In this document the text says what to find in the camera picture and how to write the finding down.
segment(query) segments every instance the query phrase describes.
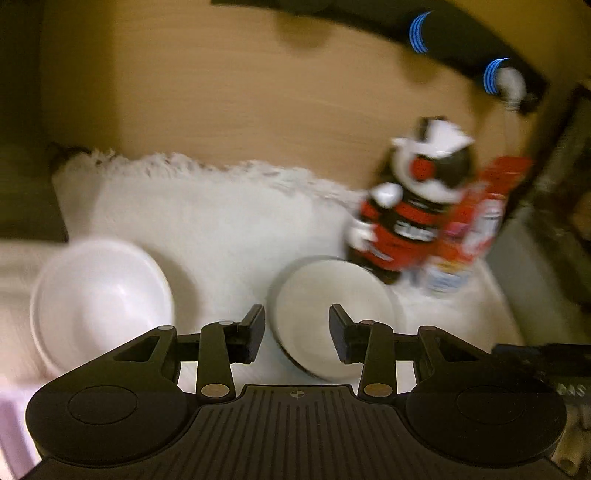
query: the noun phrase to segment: blue stripe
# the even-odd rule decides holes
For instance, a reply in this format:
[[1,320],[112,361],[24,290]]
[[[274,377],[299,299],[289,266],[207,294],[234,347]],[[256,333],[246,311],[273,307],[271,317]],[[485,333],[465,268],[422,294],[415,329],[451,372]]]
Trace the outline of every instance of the blue stripe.
[[413,50],[417,53],[427,53],[429,50],[425,46],[425,42],[423,41],[423,35],[421,34],[421,27],[423,26],[423,22],[427,15],[431,12],[425,12],[419,15],[417,18],[413,20],[410,24],[410,29],[408,32],[408,37],[410,39],[410,44],[413,47]]
[[491,95],[499,93],[499,90],[496,88],[496,72],[505,60],[509,60],[509,57],[493,60],[486,66],[483,75],[484,90]]

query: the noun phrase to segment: circular pad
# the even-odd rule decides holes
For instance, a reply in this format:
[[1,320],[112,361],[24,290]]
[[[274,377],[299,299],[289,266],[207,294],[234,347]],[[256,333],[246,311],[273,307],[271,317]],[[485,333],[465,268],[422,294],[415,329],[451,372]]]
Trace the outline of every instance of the circular pad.
[[541,381],[489,361],[448,363],[419,383],[408,420],[427,446],[460,462],[503,468],[549,454],[564,401]]
[[126,388],[101,385],[78,392],[68,403],[70,414],[91,425],[107,425],[129,417],[138,398]]

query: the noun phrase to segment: white plate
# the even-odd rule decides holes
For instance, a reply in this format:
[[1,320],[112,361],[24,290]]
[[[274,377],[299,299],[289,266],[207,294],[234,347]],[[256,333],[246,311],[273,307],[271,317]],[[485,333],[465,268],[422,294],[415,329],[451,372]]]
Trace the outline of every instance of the white plate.
[[174,321],[168,282],[135,245],[87,239],[42,269],[31,297],[31,330],[53,375],[61,375]]
[[363,367],[339,361],[329,330],[332,304],[340,303],[355,322],[371,319],[396,330],[386,287],[363,268],[338,259],[312,260],[283,275],[269,303],[271,327],[282,348],[302,368],[328,381],[359,378]]

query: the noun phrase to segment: white fluffy rug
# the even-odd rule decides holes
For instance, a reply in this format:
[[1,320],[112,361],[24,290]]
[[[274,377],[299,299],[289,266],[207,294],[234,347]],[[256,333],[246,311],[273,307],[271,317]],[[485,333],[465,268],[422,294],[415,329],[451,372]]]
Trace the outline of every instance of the white fluffy rug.
[[[183,156],[129,161],[95,153],[72,159],[54,178],[71,238],[111,235],[146,249],[173,290],[180,333],[240,319],[265,303],[276,275],[311,255],[343,255],[343,229],[365,192],[352,192],[307,170],[251,162],[226,171]],[[459,295],[437,300],[407,283],[395,287],[400,330],[441,326],[484,349],[518,343],[519,333],[483,264]],[[244,383],[316,382],[294,367],[267,332],[256,363],[234,365]],[[180,385],[194,390],[194,366]],[[404,375],[400,387],[413,386]]]

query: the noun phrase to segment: red and black toy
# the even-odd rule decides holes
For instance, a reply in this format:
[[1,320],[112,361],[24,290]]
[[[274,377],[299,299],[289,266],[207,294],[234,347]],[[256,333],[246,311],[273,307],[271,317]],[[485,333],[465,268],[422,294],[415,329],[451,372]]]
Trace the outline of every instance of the red and black toy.
[[472,175],[474,140],[444,117],[421,119],[415,138],[395,138],[383,182],[371,189],[347,231],[349,261],[384,283],[424,260],[443,214]]

